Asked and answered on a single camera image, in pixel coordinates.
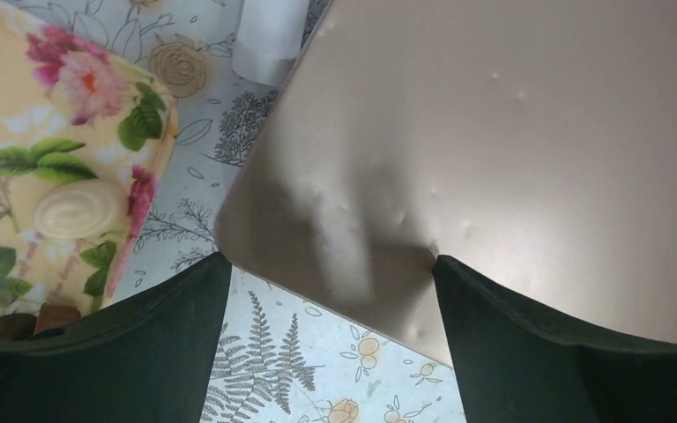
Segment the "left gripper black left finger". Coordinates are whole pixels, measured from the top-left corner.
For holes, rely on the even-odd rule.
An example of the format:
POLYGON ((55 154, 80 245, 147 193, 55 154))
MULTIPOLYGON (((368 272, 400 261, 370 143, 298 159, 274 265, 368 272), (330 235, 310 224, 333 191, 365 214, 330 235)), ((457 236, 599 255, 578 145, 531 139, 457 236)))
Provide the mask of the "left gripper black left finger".
POLYGON ((142 293, 0 342, 0 422, 197 422, 232 266, 220 253, 142 293))

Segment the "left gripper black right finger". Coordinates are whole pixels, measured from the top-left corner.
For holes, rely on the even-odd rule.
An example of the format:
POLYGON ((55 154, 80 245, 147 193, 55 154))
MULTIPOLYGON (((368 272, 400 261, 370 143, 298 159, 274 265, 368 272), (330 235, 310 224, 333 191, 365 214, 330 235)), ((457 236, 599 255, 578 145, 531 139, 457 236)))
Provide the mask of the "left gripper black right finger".
POLYGON ((470 422, 677 422, 677 345, 585 322, 452 256, 432 270, 470 422))

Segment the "gold box lid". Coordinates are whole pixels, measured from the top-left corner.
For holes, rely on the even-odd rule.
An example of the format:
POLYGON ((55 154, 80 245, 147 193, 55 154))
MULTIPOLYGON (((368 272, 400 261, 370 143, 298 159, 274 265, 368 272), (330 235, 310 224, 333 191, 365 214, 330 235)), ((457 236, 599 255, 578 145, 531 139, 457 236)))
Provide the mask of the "gold box lid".
POLYGON ((444 255, 677 344, 677 1, 331 2, 216 239, 443 364, 444 255))

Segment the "floral yellow tray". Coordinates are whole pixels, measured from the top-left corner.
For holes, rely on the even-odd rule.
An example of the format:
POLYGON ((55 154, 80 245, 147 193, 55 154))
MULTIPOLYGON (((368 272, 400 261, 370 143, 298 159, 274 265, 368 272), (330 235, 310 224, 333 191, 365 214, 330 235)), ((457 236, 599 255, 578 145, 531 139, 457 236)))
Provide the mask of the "floral yellow tray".
POLYGON ((0 1, 0 317, 111 303, 176 124, 156 75, 0 1))

